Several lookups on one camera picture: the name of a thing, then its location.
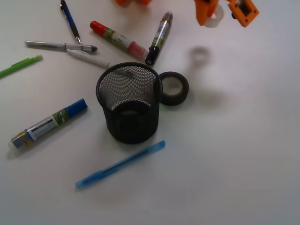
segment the mesh cup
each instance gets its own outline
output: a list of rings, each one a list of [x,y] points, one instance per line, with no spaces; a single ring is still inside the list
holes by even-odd
[[[109,132],[123,143],[146,141],[157,130],[162,83],[141,63],[121,63],[106,70],[96,87]]]

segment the blue marker cap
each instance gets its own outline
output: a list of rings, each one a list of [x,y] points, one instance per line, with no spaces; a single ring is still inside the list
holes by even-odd
[[[65,108],[70,118],[76,116],[81,113],[83,110],[86,110],[88,106],[86,105],[84,99],[80,99],[79,101],[73,103],[72,105]]]

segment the red marker cap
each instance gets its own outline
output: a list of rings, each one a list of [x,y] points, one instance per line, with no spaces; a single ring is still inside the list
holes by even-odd
[[[106,26],[98,23],[97,21],[90,22],[90,27],[98,34],[100,34],[103,37],[105,29],[107,29]]]

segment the white pen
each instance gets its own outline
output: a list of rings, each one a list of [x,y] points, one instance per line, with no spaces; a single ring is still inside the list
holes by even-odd
[[[94,64],[96,64],[96,65],[98,65],[100,67],[103,67],[105,69],[108,69],[108,68],[112,67],[112,65],[109,62],[104,62],[104,61],[98,59],[97,57],[89,55],[86,52],[81,51],[81,50],[70,50],[70,49],[67,49],[67,53],[69,53],[70,55],[72,55],[72,56],[74,56],[76,58],[85,60],[87,62],[94,63]]]
[[[74,45],[67,43],[53,43],[53,42],[41,42],[41,41],[25,41],[28,47],[38,47],[38,48],[49,48],[49,49],[78,49],[87,52],[97,51],[97,47],[93,45]]]

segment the marker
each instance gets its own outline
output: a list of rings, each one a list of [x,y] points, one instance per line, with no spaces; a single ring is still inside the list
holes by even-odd
[[[64,124],[69,119],[73,118],[87,108],[88,106],[82,98],[74,104],[59,110],[52,116],[47,117],[46,119],[14,136],[8,145],[13,150],[21,150],[23,147],[31,145],[41,136]]]
[[[155,63],[156,58],[158,57],[158,54],[162,49],[165,39],[170,31],[172,21],[173,13],[167,12],[159,24],[159,28],[153,39],[152,45],[149,48],[150,51],[146,58],[147,65],[152,66]]]
[[[5,70],[2,70],[0,71],[0,78],[6,76],[6,75],[9,75],[19,69],[22,69],[24,67],[27,67],[35,62],[38,62],[42,59],[42,55],[37,55],[36,57],[33,57],[33,58],[27,58],[27,59],[24,59],[16,64],[13,64],[10,68],[7,68]]]
[[[95,52],[98,50],[97,47],[93,45],[74,45],[67,43],[53,43],[53,42],[41,42],[41,41],[25,41],[28,47],[37,48],[48,48],[48,49],[71,49],[71,50],[83,50],[87,52]]]
[[[154,152],[157,152],[158,150],[161,150],[163,147],[165,147],[165,141],[161,141],[155,145],[152,145],[151,147],[146,148],[146,149],[116,163],[116,164],[113,164],[113,165],[107,167],[106,169],[100,170],[100,171],[84,178],[83,180],[81,180],[75,184],[76,188],[82,189],[82,188],[86,187],[87,185],[90,185],[98,180],[102,180],[103,178],[112,175],[113,173],[117,172],[121,168],[137,161],[138,159],[141,159],[141,158],[148,156]]]
[[[97,21],[92,21],[90,23],[90,27],[96,33],[100,34],[101,37],[105,38],[107,41],[111,42],[114,46],[118,47],[119,49],[122,49],[137,58],[146,58],[148,54],[147,50],[142,46],[138,45],[135,41],[124,37],[123,35],[98,23]]]

